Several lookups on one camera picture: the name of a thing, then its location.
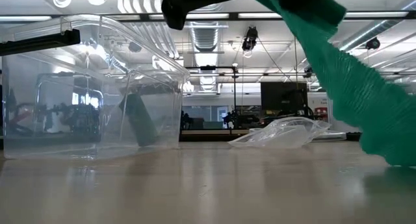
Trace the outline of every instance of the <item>ceiling duct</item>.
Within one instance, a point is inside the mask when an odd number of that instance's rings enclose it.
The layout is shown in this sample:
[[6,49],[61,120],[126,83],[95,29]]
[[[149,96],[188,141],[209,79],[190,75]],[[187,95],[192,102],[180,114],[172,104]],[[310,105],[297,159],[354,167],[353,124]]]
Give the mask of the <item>ceiling duct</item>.
[[[198,12],[217,12],[221,11],[222,4],[213,4],[197,10]],[[219,22],[190,22],[192,27],[190,35],[192,46],[195,52],[195,63],[197,66],[217,66],[218,52],[220,48]],[[200,71],[200,73],[214,73],[215,71]],[[216,87],[216,78],[200,77],[201,88],[204,91],[213,91]]]
[[[405,7],[401,8],[402,10],[415,10],[416,9],[416,1],[411,2]],[[390,28],[398,25],[402,20],[383,20],[383,21],[376,21],[375,23],[370,24],[369,26],[365,27],[359,33],[349,37],[349,39],[343,42],[343,46],[340,50],[343,51],[351,51],[365,43],[367,41],[375,38],[377,35],[389,30]]]

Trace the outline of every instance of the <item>clear plastic container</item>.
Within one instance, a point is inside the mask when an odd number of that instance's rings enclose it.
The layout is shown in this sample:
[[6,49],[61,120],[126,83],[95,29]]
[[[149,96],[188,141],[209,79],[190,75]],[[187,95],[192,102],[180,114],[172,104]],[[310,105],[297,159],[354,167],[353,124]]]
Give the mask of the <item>clear plastic container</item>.
[[126,26],[68,16],[1,40],[72,29],[80,44],[2,58],[5,156],[95,160],[177,147],[189,73]]

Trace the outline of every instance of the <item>green fabric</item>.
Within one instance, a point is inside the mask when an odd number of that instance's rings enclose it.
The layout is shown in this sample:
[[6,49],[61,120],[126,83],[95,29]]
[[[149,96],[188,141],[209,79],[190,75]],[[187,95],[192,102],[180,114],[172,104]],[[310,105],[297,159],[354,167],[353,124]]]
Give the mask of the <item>green fabric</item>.
[[333,0],[317,0],[293,14],[282,10],[278,0],[258,1],[280,14],[298,38],[333,100],[334,117],[363,131],[363,150],[383,156],[391,165],[416,166],[416,98],[328,42],[344,8]]

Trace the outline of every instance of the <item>plastic bag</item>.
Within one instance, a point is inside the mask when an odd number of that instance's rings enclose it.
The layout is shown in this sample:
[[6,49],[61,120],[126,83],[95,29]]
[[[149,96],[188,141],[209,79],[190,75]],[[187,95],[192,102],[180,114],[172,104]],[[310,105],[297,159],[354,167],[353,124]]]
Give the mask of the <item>plastic bag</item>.
[[327,131],[329,123],[302,117],[275,120],[264,129],[228,142],[235,147],[299,148]]

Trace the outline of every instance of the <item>cable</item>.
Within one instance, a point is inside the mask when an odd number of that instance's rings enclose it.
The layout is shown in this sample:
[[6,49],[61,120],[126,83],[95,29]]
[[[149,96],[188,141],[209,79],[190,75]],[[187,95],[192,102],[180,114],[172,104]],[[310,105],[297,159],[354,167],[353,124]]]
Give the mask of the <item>cable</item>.
[[281,70],[281,68],[278,66],[278,64],[274,61],[274,59],[272,58],[272,55],[270,55],[270,53],[267,51],[267,49],[266,49],[266,47],[265,47],[265,45],[263,45],[263,42],[260,40],[260,37],[257,37],[258,39],[259,39],[259,41],[260,41],[260,44],[261,44],[261,46],[263,46],[263,48],[265,49],[265,51],[266,51],[266,53],[267,53],[267,55],[268,55],[268,57],[273,61],[273,63],[274,63],[274,65],[279,69],[279,71],[284,75],[284,76],[286,76],[287,77],[287,79],[288,80],[290,80],[291,82],[293,82],[292,80],[291,80],[291,78],[290,78],[290,76],[288,76],[288,75],[286,75],[282,70]]
[[[242,57],[242,74],[244,74],[244,56]],[[244,108],[244,76],[242,76],[241,83],[241,110],[240,115],[242,115],[242,109]]]
[[296,89],[299,89],[299,82],[298,82],[298,50],[296,48],[296,36],[294,37],[294,62],[295,62],[295,67],[294,70],[296,72]]

